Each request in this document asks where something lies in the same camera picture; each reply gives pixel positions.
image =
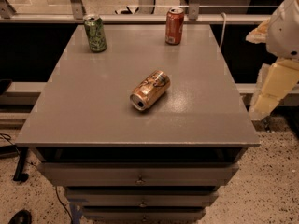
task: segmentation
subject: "aluminum can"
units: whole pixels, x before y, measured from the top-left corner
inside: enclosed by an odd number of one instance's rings
[[[90,49],[101,52],[107,49],[104,25],[102,19],[94,14],[84,16],[84,28],[88,37]]]
[[[169,88],[170,79],[163,71],[154,71],[143,80],[130,96],[133,106],[143,111],[150,108]]]
[[[165,41],[171,45],[180,43],[183,32],[184,10],[180,7],[172,7],[166,15]]]

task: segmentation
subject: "can lid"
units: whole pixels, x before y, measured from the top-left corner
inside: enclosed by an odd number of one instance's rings
[[[132,105],[140,111],[143,111],[147,108],[147,104],[145,104],[145,101],[136,93],[131,94],[130,100]]]
[[[173,14],[181,14],[184,12],[184,10],[180,7],[171,7],[169,9],[169,12],[173,13]]]
[[[83,17],[83,20],[85,21],[96,21],[100,18],[99,15],[96,14],[87,14]]]

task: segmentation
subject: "drawer front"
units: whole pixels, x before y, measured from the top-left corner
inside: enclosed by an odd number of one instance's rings
[[[58,186],[221,186],[238,165],[42,163],[38,168]]]
[[[200,220],[205,215],[205,209],[102,209],[83,208],[83,216],[94,220],[134,220],[146,222],[149,220]]]
[[[70,190],[66,189],[69,202],[80,206],[210,206],[218,197],[214,192],[196,191],[140,191],[140,190]]]

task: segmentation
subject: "speckled floor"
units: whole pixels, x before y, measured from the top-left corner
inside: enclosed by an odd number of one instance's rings
[[[255,124],[261,146],[250,148],[242,157],[240,170],[227,186],[219,189],[220,197],[206,208],[206,215],[197,224],[299,223],[298,137],[282,114],[277,113],[270,121],[272,133],[267,133],[259,123]],[[0,132],[9,133],[15,139],[19,129]],[[29,153],[27,160],[38,164],[33,153]],[[17,161],[17,158],[0,160],[0,223],[7,224],[23,208],[32,213],[33,224],[69,223],[54,186],[34,166],[26,164],[25,172],[30,178],[25,183],[12,181]],[[67,203],[63,188],[58,190],[63,202]],[[80,223],[100,222],[83,217]]]

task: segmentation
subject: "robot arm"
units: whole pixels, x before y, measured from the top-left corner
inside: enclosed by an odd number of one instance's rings
[[[278,57],[270,67],[263,66],[266,76],[262,76],[261,69],[260,82],[251,100],[251,119],[261,120],[270,115],[299,81],[299,0],[284,0],[270,21],[249,33],[247,40],[265,42],[267,51]]]
[[[284,0],[272,14],[266,47],[277,57],[299,59],[299,0]]]

